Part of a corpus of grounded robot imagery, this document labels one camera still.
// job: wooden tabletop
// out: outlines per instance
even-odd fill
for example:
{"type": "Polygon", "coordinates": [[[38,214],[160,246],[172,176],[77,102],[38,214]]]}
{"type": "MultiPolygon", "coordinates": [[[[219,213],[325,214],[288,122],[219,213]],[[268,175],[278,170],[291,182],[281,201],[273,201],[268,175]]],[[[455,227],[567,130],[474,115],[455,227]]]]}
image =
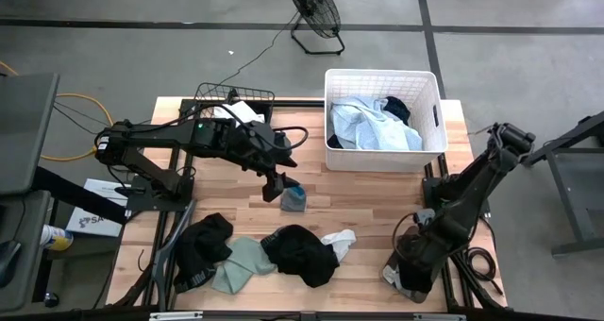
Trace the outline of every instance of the wooden tabletop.
{"type": "MultiPolygon", "coordinates": [[[[178,115],[182,97],[159,97],[152,124],[161,124],[178,115]]],[[[442,101],[447,128],[449,172],[460,172],[473,160],[467,130],[457,100],[442,101]]],[[[198,204],[193,222],[220,212],[233,224],[230,242],[248,236],[260,240],[277,228],[298,224],[311,230],[319,238],[345,228],[353,229],[358,241],[336,269],[331,281],[318,288],[310,288],[299,276],[274,272],[254,276],[243,289],[231,296],[206,285],[180,294],[177,310],[239,310],[239,311],[324,311],[324,312],[444,312],[446,311],[443,284],[437,279],[427,300],[416,304],[400,295],[381,280],[379,273],[392,253],[391,235],[394,225],[410,211],[422,208],[421,180],[424,173],[360,173],[332,172],[325,166],[323,109],[275,108],[273,127],[303,126],[309,130],[307,141],[294,150],[296,168],[281,167],[288,176],[306,189],[307,211],[285,212],[279,209],[279,199],[266,203],[261,198],[264,177],[243,172],[241,167],[224,160],[194,159],[197,170],[194,197],[198,204]]],[[[301,132],[288,131],[295,143],[301,132]]],[[[160,167],[167,167],[168,149],[146,149],[145,156],[160,167]]],[[[184,155],[179,158],[180,165],[184,155]]],[[[438,176],[438,166],[434,166],[438,176]]],[[[121,298],[138,278],[137,259],[145,267],[151,254],[159,214],[143,212],[126,225],[115,270],[109,287],[108,303],[121,298]]],[[[404,223],[404,231],[410,222],[404,223]]],[[[483,225],[472,246],[481,246],[495,256],[493,240],[483,225]]],[[[456,298],[462,303],[460,280],[453,270],[456,298]]],[[[501,285],[497,271],[496,281],[501,285]]],[[[492,297],[506,304],[490,284],[483,285],[492,297]]]]}

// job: box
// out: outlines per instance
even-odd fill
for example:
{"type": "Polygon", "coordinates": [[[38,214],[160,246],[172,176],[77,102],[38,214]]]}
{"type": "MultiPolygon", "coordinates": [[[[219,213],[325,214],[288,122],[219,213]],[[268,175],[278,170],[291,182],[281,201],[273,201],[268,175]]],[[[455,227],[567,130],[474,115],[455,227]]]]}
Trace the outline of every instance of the box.
{"type": "Polygon", "coordinates": [[[329,170],[418,172],[447,148],[445,119],[436,76],[425,71],[341,70],[325,73],[325,147],[329,170]],[[327,145],[333,135],[332,101],[353,95],[395,96],[411,111],[410,127],[423,139],[424,151],[344,150],[327,145]]]}

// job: concrete floor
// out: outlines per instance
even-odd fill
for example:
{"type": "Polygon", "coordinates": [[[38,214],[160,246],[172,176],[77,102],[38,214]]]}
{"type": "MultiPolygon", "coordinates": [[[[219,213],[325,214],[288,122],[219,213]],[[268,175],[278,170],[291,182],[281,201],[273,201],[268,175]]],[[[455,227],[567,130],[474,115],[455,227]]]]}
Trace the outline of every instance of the concrete floor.
{"type": "MultiPolygon", "coordinates": [[[[335,1],[344,24],[421,24],[417,0],[335,1]]],[[[604,26],[601,0],[428,0],[428,5],[435,25],[604,26]]],[[[0,0],[0,15],[49,18],[283,24],[293,14],[290,0],[0,0]]],[[[60,73],[61,92],[90,94],[114,119],[142,121],[157,96],[193,95],[199,83],[222,80],[275,33],[0,27],[0,60],[24,74],[60,73]]],[[[317,46],[332,43],[311,32],[302,36],[317,46]]],[[[342,36],[346,51],[321,58],[304,55],[284,34],[230,83],[280,96],[320,96],[329,68],[429,70],[423,33],[345,31],[342,36]]],[[[435,40],[446,96],[462,101],[469,130],[512,122],[535,133],[541,145],[604,108],[604,36],[437,34],[435,40]]],[[[87,103],[64,102],[102,117],[87,103]]],[[[472,137],[476,154],[486,137],[472,137]]],[[[53,114],[44,153],[74,155],[91,144],[90,135],[53,114]]],[[[43,164],[78,183],[109,178],[92,158],[43,164]]],[[[556,261],[549,255],[553,245],[570,242],[572,233],[545,164],[516,169],[490,203],[510,305],[523,312],[601,318],[604,251],[556,261]]],[[[90,308],[111,259],[65,263],[57,272],[60,307],[90,308]]]]}

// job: wire basket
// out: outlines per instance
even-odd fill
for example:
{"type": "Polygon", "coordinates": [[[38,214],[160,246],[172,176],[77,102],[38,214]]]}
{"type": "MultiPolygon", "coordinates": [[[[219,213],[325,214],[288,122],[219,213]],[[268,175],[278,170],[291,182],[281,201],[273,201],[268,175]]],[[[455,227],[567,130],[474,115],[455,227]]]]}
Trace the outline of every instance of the wire basket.
{"type": "MultiPolygon", "coordinates": [[[[270,91],[249,89],[239,86],[201,83],[197,87],[195,98],[200,104],[235,104],[244,101],[255,113],[264,115],[264,122],[270,124],[273,115],[275,94],[270,91]]],[[[214,108],[201,110],[204,118],[214,117],[214,108]]]]}

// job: laundry pile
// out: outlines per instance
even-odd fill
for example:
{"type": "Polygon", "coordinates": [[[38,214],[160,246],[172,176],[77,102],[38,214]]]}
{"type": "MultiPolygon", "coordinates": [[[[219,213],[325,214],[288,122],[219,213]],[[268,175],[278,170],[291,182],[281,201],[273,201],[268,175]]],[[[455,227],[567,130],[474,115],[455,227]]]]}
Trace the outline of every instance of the laundry pile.
{"type": "Polygon", "coordinates": [[[349,96],[332,102],[331,148],[422,151],[422,137],[409,127],[411,112],[398,98],[349,96]]]}
{"type": "Polygon", "coordinates": [[[357,241],[349,229],[319,240],[299,225],[279,228],[260,242],[241,237],[227,245],[232,234],[233,226],[220,213],[183,231],[175,247],[177,293],[202,286],[213,278],[213,289],[236,294],[254,274],[267,275],[275,269],[298,275],[315,288],[329,282],[348,248],[357,241]]]}

